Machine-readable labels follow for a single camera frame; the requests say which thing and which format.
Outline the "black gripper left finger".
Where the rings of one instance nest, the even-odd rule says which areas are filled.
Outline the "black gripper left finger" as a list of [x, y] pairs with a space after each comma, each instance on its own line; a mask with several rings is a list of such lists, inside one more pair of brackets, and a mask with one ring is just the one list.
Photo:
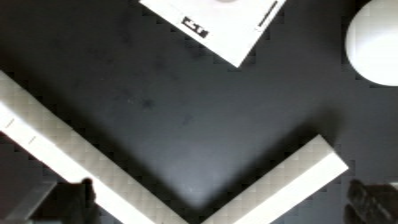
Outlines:
[[98, 224], [92, 180], [42, 182], [28, 192], [0, 224]]

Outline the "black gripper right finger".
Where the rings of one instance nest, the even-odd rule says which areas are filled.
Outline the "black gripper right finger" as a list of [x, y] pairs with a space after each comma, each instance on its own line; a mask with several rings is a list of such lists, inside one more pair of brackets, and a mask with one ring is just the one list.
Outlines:
[[398, 189], [350, 181], [345, 224], [398, 224]]

